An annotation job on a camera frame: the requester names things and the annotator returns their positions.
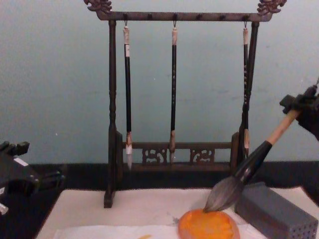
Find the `carved lattice panel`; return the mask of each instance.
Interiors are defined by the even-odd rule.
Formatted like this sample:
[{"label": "carved lattice panel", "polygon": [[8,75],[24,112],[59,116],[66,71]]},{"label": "carved lattice panel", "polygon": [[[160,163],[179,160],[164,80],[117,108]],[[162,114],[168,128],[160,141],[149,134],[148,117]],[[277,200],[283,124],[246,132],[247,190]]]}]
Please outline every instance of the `carved lattice panel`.
[{"label": "carved lattice panel", "polygon": [[190,149],[190,164],[213,164],[215,149]]},{"label": "carved lattice panel", "polygon": [[167,163],[167,148],[143,148],[142,153],[143,165]]}]

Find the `white felt mat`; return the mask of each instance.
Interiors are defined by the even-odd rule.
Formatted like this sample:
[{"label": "white felt mat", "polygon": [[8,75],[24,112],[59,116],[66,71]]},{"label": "white felt mat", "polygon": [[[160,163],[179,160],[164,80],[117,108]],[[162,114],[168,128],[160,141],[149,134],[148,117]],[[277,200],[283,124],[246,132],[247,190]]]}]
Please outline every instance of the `white felt mat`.
[{"label": "white felt mat", "polygon": [[[309,214],[319,218],[319,208],[301,188],[273,190]],[[109,235],[116,233],[116,238],[120,238],[121,234],[117,232],[126,232],[117,226],[126,226],[125,230],[138,230],[138,233],[144,235],[147,235],[148,230],[158,229],[156,226],[163,226],[157,230],[161,233],[165,233],[166,230],[167,232],[176,232],[175,226],[178,219],[189,210],[203,208],[209,191],[209,189],[147,189],[116,192],[113,207],[104,209],[104,192],[66,190],[61,193],[37,239],[53,239],[56,232],[57,236],[60,235],[57,237],[58,239],[63,238],[63,233],[63,239],[72,239],[72,233],[81,233],[84,236],[76,237],[78,239],[114,238],[114,236],[107,237],[105,230],[108,231]],[[225,210],[225,212],[239,225],[242,238],[249,239],[246,234],[250,234],[252,239],[264,238],[235,214],[232,208]],[[87,235],[85,232],[89,234],[89,232],[94,231],[97,236],[85,237]]]}]

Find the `wooden brush handle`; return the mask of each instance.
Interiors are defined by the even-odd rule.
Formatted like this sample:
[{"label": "wooden brush handle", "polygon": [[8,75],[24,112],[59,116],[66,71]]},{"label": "wooden brush handle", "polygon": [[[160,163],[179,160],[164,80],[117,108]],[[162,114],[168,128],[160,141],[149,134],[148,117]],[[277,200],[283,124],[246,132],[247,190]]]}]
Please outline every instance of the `wooden brush handle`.
[{"label": "wooden brush handle", "polygon": [[300,115],[300,111],[291,110],[286,117],[281,121],[280,125],[272,132],[267,141],[274,145],[284,132],[289,128],[292,122]]}]

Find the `carved wooden crossbar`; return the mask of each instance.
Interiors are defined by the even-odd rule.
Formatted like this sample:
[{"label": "carved wooden crossbar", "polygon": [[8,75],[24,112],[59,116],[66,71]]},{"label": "carved wooden crossbar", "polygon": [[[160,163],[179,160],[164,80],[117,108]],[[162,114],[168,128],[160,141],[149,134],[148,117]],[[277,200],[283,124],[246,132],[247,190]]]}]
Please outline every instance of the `carved wooden crossbar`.
[{"label": "carved wooden crossbar", "polygon": [[[110,125],[108,146],[108,188],[104,196],[104,207],[113,204],[115,191],[122,180],[127,165],[123,163],[122,134],[116,129],[116,23],[117,21],[242,21],[252,22],[251,42],[247,65],[247,75],[252,84],[257,45],[257,34],[260,22],[268,22],[274,13],[281,10],[287,0],[260,0],[257,13],[224,13],[224,12],[136,12],[113,11],[109,0],[84,0],[90,11],[94,11],[102,21],[109,23],[109,95]],[[232,135],[231,142],[176,143],[176,149],[189,150],[189,161],[183,163],[167,162],[169,143],[133,142],[134,149],[141,149],[142,163],[133,163],[132,171],[226,171],[233,172],[243,160],[239,133]],[[230,149],[230,161],[215,162],[216,149]]]}]

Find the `white label on brush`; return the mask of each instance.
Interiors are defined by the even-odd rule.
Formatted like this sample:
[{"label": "white label on brush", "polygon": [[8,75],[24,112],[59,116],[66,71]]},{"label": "white label on brush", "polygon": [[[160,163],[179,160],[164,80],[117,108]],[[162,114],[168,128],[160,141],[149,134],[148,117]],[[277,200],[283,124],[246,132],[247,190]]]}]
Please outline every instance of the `white label on brush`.
[{"label": "white label on brush", "polygon": [[23,167],[28,166],[28,164],[20,158],[15,158],[14,161],[21,164]]},{"label": "white label on brush", "polygon": [[125,56],[130,57],[130,45],[125,45]]}]

